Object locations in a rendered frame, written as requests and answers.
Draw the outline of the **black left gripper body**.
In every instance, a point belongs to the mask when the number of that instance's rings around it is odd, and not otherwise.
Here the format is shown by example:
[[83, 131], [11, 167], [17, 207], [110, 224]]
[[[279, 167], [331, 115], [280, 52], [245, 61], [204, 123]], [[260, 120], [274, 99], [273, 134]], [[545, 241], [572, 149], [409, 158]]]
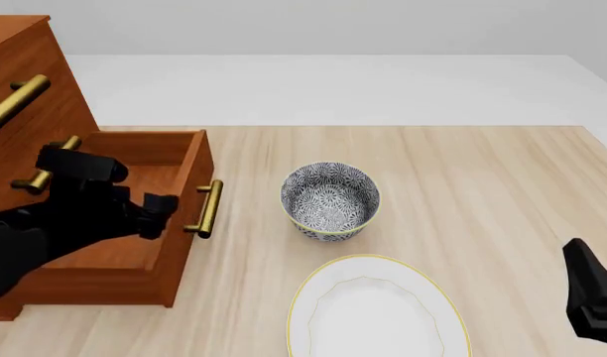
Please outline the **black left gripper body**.
[[141, 205], [131, 200], [129, 186], [113, 186], [113, 212], [111, 213], [114, 237], [138, 235], [156, 240], [166, 230], [171, 217], [177, 212], [180, 198], [177, 195], [143, 193]]

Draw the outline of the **wooden drawer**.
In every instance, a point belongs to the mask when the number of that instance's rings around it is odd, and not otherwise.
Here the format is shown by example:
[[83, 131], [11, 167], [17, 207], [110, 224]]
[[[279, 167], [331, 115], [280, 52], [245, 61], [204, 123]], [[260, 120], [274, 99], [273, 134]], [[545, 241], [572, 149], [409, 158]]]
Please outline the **wooden drawer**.
[[98, 130], [80, 88], [52, 35], [0, 45], [0, 103], [10, 83], [41, 74], [51, 86], [0, 129], [0, 149], [46, 143]]
[[12, 291], [22, 304], [174, 305], [193, 241], [183, 231], [195, 222], [213, 175], [205, 131], [96, 132], [81, 149], [127, 166], [131, 198], [146, 192], [177, 195], [179, 210], [156, 240], [136, 235], [104, 240], [30, 273]]
[[93, 127], [58, 126], [49, 129], [25, 127], [16, 133], [0, 132], [0, 211], [36, 203], [47, 197], [46, 192], [32, 195], [10, 185], [12, 180], [28, 180], [36, 174], [35, 162], [43, 145], [64, 142], [71, 136], [86, 139], [96, 131]]

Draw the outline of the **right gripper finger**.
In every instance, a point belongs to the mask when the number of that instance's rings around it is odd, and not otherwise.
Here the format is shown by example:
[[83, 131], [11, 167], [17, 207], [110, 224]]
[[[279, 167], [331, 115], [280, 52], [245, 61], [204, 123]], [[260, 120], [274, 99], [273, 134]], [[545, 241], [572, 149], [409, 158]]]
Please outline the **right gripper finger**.
[[562, 248], [568, 278], [568, 307], [607, 307], [607, 270], [580, 238]]

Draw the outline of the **black-and-white patterned bowl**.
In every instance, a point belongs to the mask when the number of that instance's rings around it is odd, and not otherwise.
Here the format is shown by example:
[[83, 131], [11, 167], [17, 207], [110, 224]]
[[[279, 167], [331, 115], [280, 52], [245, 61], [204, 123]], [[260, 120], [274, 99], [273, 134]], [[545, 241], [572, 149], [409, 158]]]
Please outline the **black-and-white patterned bowl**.
[[363, 231], [376, 216], [381, 193], [354, 166], [318, 162], [287, 175], [280, 201], [295, 227], [309, 239], [342, 242]]

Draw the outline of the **wooden cabinet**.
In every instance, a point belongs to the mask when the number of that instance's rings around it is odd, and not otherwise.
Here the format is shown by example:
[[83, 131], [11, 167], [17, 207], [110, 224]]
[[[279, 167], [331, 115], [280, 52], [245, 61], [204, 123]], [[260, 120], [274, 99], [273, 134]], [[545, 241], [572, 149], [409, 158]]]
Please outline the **wooden cabinet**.
[[[0, 16], [0, 45], [10, 40], [28, 41], [36, 35], [43, 34], [52, 35], [56, 40], [56, 37], [49, 24], [49, 19], [50, 18], [47, 16]], [[44, 190], [44, 192], [46, 192], [48, 195], [50, 192], [49, 185]]]

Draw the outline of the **white plate with yellow rim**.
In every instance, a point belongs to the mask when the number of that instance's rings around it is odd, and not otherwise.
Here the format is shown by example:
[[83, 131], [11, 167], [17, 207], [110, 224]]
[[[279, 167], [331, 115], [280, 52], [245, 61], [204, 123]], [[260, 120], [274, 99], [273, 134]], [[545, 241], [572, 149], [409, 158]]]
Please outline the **white plate with yellow rim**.
[[314, 270], [287, 318], [289, 357], [473, 357], [452, 300], [420, 270], [349, 255]]

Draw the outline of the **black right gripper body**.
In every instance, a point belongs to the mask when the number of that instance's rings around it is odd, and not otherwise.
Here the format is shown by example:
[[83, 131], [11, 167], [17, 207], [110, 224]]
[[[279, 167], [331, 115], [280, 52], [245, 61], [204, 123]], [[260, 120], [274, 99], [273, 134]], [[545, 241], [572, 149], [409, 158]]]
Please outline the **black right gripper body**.
[[579, 338], [587, 338], [607, 344], [607, 306], [591, 306], [569, 299], [566, 316]]

